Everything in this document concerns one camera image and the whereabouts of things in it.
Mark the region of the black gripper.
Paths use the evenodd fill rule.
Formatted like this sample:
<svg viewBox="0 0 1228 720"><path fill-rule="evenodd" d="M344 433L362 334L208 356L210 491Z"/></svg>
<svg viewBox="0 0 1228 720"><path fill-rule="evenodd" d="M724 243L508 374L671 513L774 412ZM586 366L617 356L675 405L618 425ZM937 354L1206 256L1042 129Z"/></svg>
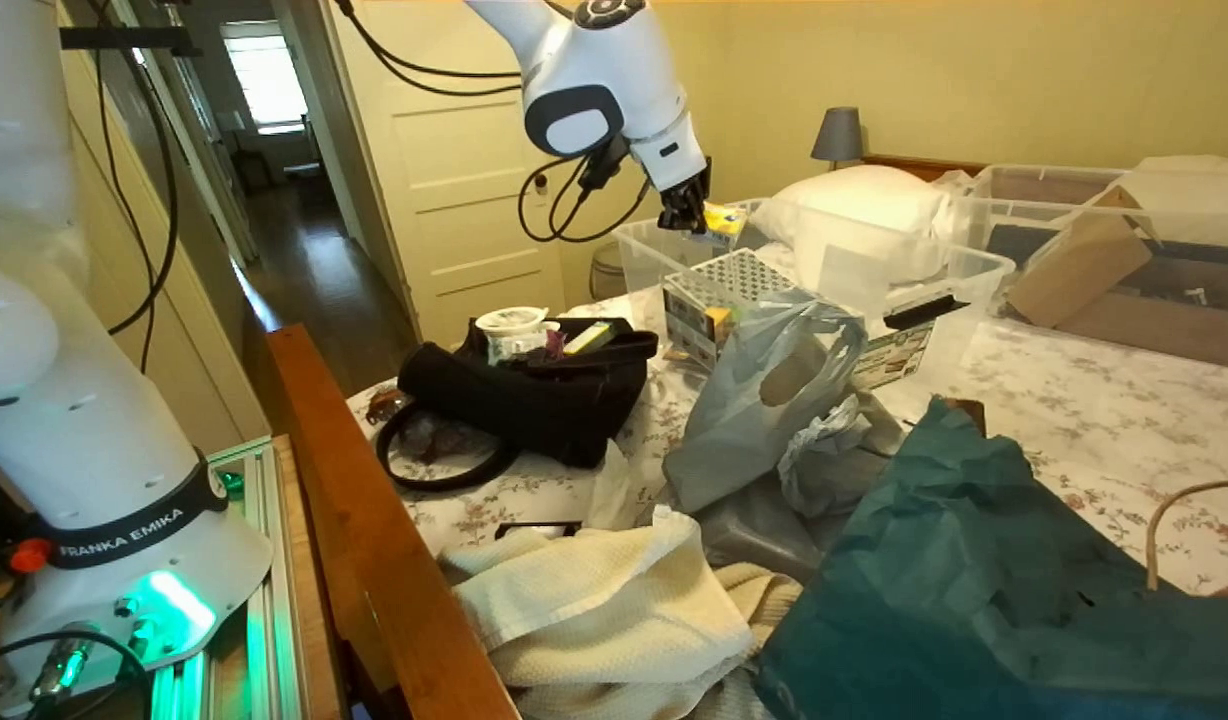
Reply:
<svg viewBox="0 0 1228 720"><path fill-rule="evenodd" d="M654 172L654 192L658 192L654 225L671 233L703 233L709 179L712 179L709 162L664 164Z"/></svg>

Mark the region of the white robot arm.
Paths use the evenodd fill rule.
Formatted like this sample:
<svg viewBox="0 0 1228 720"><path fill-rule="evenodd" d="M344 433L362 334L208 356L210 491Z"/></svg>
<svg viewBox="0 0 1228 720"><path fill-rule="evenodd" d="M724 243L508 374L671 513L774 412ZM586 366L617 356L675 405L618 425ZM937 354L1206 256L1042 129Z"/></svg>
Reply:
<svg viewBox="0 0 1228 720"><path fill-rule="evenodd" d="M83 281L56 12L0 0L0 471L46 543L0 623L0 720L198 655L271 571Z"/></svg>

